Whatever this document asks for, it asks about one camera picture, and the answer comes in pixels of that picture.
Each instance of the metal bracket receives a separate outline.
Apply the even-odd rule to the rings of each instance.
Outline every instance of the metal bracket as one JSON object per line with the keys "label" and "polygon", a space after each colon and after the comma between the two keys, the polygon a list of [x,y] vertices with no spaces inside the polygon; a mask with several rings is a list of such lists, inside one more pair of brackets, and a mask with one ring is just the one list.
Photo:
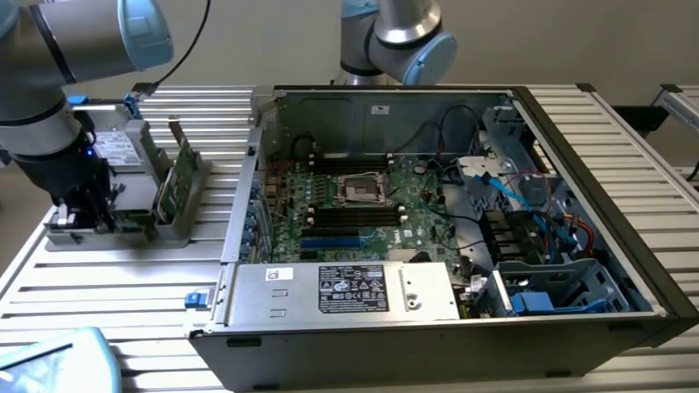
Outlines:
{"label": "metal bracket", "polygon": [[224,264],[240,260],[240,238],[244,231],[245,215],[249,199],[252,198],[251,194],[253,194],[255,191],[255,172],[257,157],[260,156],[261,151],[261,137],[261,129],[255,128],[249,131],[245,155],[240,168],[240,177],[237,179],[236,196],[232,201],[231,218],[228,219],[228,229],[225,230],[223,252],[220,254],[220,262]]}

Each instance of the green circuit board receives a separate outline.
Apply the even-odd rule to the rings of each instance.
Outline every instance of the green circuit board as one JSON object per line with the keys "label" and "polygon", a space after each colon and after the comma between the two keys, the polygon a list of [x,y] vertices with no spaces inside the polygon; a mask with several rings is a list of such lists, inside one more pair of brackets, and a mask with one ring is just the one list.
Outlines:
{"label": "green circuit board", "polygon": [[[395,251],[425,251],[435,261],[457,263],[459,252],[449,250],[437,243],[431,236],[431,228],[435,227],[437,238],[447,230],[451,222],[435,213],[425,206],[420,198],[423,189],[436,195],[437,182],[431,174],[416,174],[413,168],[425,168],[425,162],[417,158],[403,157],[388,167],[383,173],[383,195],[387,196],[387,206],[405,206],[407,221],[400,227],[360,228],[361,238],[360,248],[348,249],[316,249],[312,260],[301,257],[301,230],[311,226],[305,223],[305,216],[309,206],[339,207],[343,206],[336,199],[337,178],[312,174],[305,168],[295,166],[285,171],[280,171],[273,177],[276,182],[275,191],[277,201],[288,201],[293,198],[293,207],[281,214],[281,208],[273,209],[275,222],[275,253],[272,262],[332,262],[349,260],[389,260],[397,255]],[[351,179],[369,179],[373,175],[353,175]],[[371,206],[369,202],[348,202],[344,207]],[[443,206],[432,203],[433,208],[443,210]],[[455,241],[445,242],[451,247],[456,246]]]}
{"label": "green circuit board", "polygon": [[196,153],[187,139],[179,148],[177,162],[167,175],[167,180],[160,187],[156,211],[160,221],[171,223],[187,206],[192,180],[196,172]]}

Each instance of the label sticker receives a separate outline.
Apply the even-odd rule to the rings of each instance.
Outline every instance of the label sticker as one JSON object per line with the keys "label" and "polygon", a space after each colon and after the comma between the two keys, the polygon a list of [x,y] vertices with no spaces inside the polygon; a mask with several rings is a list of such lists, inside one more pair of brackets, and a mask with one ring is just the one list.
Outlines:
{"label": "label sticker", "polygon": [[383,265],[320,266],[317,308],[324,314],[388,311]]}
{"label": "label sticker", "polygon": [[109,165],[140,165],[141,159],[125,133],[97,133],[95,149]]}
{"label": "label sticker", "polygon": [[372,115],[388,115],[391,113],[391,106],[375,105],[371,107]]}
{"label": "label sticker", "polygon": [[267,269],[264,281],[293,280],[293,268]]}

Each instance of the warning label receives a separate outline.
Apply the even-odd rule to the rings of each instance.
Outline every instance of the warning label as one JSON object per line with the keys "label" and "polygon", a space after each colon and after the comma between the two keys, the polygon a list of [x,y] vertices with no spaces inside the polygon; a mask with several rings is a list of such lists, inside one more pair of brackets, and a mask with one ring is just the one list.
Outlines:
{"label": "warning label", "polygon": [[100,157],[107,158],[109,165],[141,164],[136,149],[125,133],[97,133],[95,148]]}
{"label": "warning label", "polygon": [[320,266],[317,308],[324,314],[388,311],[385,275],[380,264]]}

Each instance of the beige wall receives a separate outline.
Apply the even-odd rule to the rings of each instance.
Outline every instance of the beige wall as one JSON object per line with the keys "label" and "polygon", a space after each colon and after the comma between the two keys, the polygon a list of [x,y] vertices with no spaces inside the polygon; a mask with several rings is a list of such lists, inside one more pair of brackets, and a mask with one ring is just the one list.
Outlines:
{"label": "beige wall", "polygon": [[[699,83],[696,0],[439,0],[460,51],[445,82],[590,82],[644,103],[658,84]],[[181,56],[203,0],[160,0]],[[172,84],[323,84],[339,60],[340,0],[213,0]],[[120,94],[167,67],[91,83]]]}

